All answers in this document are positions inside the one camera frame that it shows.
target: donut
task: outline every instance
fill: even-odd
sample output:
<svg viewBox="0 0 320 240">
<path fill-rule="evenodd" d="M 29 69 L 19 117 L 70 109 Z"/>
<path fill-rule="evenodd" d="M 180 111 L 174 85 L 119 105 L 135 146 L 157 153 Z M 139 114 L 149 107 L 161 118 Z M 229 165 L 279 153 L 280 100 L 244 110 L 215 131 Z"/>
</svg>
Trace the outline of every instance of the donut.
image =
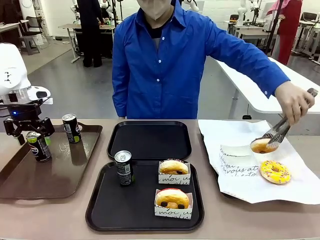
<svg viewBox="0 0 320 240">
<path fill-rule="evenodd" d="M 277 161 L 264 161 L 260 166 L 260 173 L 274 184 L 285 184 L 291 179 L 288 168 Z"/>
<path fill-rule="evenodd" d="M 155 203 L 167 209 L 187 209 L 189 207 L 189 198 L 180 189 L 166 188 L 155 196 Z"/>
<path fill-rule="evenodd" d="M 267 144 L 269 143 L 271 139 L 270 138 L 257 138 L 250 144 L 250 148 L 254 153 L 257 154 L 268 154 L 272 153 L 275 150 L 278 149 L 278 147 L 267 147 Z"/>
<path fill-rule="evenodd" d="M 169 159 L 160 164 L 159 171 L 163 174 L 182 175 L 188 174 L 189 169 L 185 163 L 179 160 Z"/>
</svg>

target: jacket collar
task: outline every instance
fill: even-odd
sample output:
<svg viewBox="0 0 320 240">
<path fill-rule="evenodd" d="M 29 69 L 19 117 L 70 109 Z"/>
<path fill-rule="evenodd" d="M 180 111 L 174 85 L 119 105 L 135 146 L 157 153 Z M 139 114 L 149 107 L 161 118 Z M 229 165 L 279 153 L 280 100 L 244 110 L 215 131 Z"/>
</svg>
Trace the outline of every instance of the jacket collar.
<svg viewBox="0 0 320 240">
<path fill-rule="evenodd" d="M 182 27 L 186 28 L 186 23 L 184 19 L 184 10 L 182 9 L 179 0 L 173 0 L 175 1 L 174 5 L 174 12 L 173 12 L 173 17 L 172 19 L 176 20 L 176 22 Z M 137 12 L 135 16 L 135 22 L 139 24 L 142 27 L 145 27 L 145 13 L 144 11 L 140 8 L 139 11 Z"/>
</svg>

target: soda can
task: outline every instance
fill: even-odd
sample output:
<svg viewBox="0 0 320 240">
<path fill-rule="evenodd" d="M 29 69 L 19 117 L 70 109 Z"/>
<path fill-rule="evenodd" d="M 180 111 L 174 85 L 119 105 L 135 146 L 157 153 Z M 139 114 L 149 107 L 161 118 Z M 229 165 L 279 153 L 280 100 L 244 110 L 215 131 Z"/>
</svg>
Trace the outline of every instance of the soda can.
<svg viewBox="0 0 320 240">
<path fill-rule="evenodd" d="M 69 143 L 76 144 L 80 142 L 81 134 L 78 126 L 77 116 L 75 114 L 66 114 L 62 117 L 62 121 Z"/>
<path fill-rule="evenodd" d="M 43 163 L 51 158 L 50 149 L 45 138 L 35 131 L 30 131 L 26 135 L 26 140 L 37 162 Z"/>
<path fill-rule="evenodd" d="M 129 151 L 119 151 L 114 155 L 114 159 L 120 184 L 123 186 L 132 184 L 135 179 L 131 153 Z"/>
</svg>

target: person in black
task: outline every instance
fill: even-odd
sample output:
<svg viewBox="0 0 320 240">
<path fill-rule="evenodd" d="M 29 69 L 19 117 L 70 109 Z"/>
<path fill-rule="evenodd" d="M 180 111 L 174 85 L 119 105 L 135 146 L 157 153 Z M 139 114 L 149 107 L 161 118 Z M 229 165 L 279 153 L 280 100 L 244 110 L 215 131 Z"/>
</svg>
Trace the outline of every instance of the person in black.
<svg viewBox="0 0 320 240">
<path fill-rule="evenodd" d="M 101 25 L 105 24 L 102 18 L 100 4 L 98 0 L 77 0 L 77 3 L 84 41 L 83 65 L 87 68 L 91 67 L 93 59 L 93 66 L 98 68 L 102 65 L 100 55 L 101 37 L 98 19 Z"/>
</svg>

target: floor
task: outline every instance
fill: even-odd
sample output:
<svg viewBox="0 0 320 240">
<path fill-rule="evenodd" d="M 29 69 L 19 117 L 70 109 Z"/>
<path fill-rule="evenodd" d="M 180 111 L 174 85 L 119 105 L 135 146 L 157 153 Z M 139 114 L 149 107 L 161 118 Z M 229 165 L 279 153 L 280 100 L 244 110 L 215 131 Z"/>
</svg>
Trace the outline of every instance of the floor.
<svg viewBox="0 0 320 240">
<path fill-rule="evenodd" d="M 49 40 L 50 46 L 45 43 L 40 49 L 40 53 L 28 55 L 26 52 L 22 54 L 28 74 L 41 68 L 43 65 L 51 62 L 53 59 L 61 56 L 71 49 L 70 44 L 63 44 L 62 41 Z"/>
<path fill-rule="evenodd" d="M 72 51 L 68 51 L 28 75 L 34 86 L 51 91 L 53 105 L 43 105 L 42 117 L 60 119 L 75 113 L 79 119 L 117 118 L 112 101 L 112 60 L 103 59 L 103 67 L 84 68 L 82 61 L 71 64 Z M 320 85 L 320 66 L 306 58 L 291 57 L 290 68 Z M 227 119 L 235 88 L 215 60 L 205 63 L 199 97 L 198 119 Z M 247 114 L 248 103 L 241 96 L 235 112 L 236 119 Z M 276 124 L 276 114 L 261 114 L 248 109 L 253 119 Z M 291 135 L 320 135 L 320 116 L 308 115 L 294 126 Z"/>
</svg>

